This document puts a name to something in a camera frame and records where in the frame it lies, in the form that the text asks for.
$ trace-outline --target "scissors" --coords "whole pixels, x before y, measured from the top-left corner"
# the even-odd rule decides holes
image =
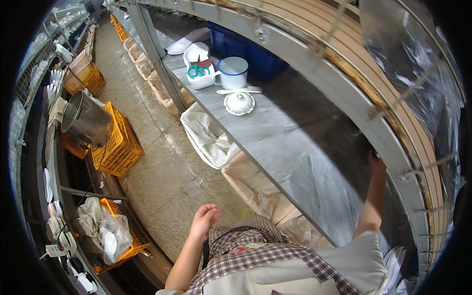
[[[195,64],[191,65],[189,68],[188,68],[188,71],[187,71],[187,75],[191,78],[195,78],[197,76],[200,76],[200,77],[203,77],[205,75],[209,75],[210,74],[210,69],[208,67],[199,67],[199,63],[200,63],[200,55],[198,55],[198,60]]]

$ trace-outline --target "stainless steel bucket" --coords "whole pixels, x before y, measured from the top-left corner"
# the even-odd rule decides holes
[[[102,147],[113,131],[113,118],[89,95],[79,90],[64,107],[61,130],[86,143]]]

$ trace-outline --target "toothbrush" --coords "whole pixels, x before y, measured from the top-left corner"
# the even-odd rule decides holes
[[[257,87],[257,86],[249,86],[247,88],[241,88],[241,89],[217,90],[216,91],[216,93],[218,93],[218,94],[228,94],[228,93],[235,93],[235,92],[262,93],[262,88]]]

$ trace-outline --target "checkered apron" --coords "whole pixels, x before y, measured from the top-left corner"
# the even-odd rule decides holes
[[[190,283],[190,295],[203,294],[205,284],[228,273],[297,258],[302,259],[321,281],[334,279],[341,295],[361,294],[313,250],[288,244],[287,238],[260,215],[250,214],[236,227],[212,229],[205,243],[209,251],[207,249],[205,254],[204,246],[200,271]]]

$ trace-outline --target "person's right hand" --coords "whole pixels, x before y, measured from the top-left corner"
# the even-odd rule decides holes
[[[221,215],[221,209],[217,205],[203,205],[195,213],[188,237],[205,242],[208,239],[210,227],[218,222]]]
[[[369,165],[371,167],[372,175],[379,173],[383,174],[387,172],[387,167],[385,167],[384,162],[382,159],[377,158],[373,150],[369,152]]]

